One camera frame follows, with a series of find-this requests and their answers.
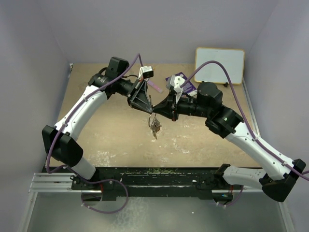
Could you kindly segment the red key tag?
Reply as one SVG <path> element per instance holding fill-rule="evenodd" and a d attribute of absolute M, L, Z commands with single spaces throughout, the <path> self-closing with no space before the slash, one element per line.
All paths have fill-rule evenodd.
<path fill-rule="evenodd" d="M 153 134 L 154 138 L 157 140 L 157 133 L 161 129 L 161 123 L 159 122 L 157 117 L 153 118 L 153 120 L 152 120 L 152 122 L 150 124 L 150 129 L 152 130 L 152 134 Z"/>

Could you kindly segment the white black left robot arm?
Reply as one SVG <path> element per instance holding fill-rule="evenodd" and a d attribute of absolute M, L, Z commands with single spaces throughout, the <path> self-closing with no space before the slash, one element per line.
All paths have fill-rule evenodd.
<path fill-rule="evenodd" d="M 153 68 L 141 66 L 135 82 L 125 79 L 125 74 L 131 68 L 132 65 L 127 60 L 112 57 L 107 67 L 90 78 L 82 96 L 69 112 L 54 126 L 43 128 L 48 173 L 53 172 L 50 169 L 50 159 L 54 158 L 81 176 L 83 185 L 88 189 L 98 187 L 98 172 L 83 157 L 83 149 L 77 144 L 77 140 L 96 110 L 115 93 L 125 96 L 131 108 L 152 113 L 153 108 L 147 96 L 147 80 L 153 77 Z"/>

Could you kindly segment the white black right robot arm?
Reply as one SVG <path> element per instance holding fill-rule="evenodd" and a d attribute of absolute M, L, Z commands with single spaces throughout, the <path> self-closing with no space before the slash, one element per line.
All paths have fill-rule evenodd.
<path fill-rule="evenodd" d="M 223 164 L 214 181 L 218 188 L 248 186 L 261 189 L 277 202 L 285 201 L 305 169 L 305 162 L 285 156 L 260 138 L 242 116 L 222 104 L 222 98 L 222 91 L 211 82 L 200 84 L 195 98 L 181 97 L 180 92 L 171 87 L 168 96 L 154 107 L 154 112 L 172 121 L 179 115 L 206 118 L 205 125 L 211 132 L 239 147 L 261 166 L 251 169 Z"/>

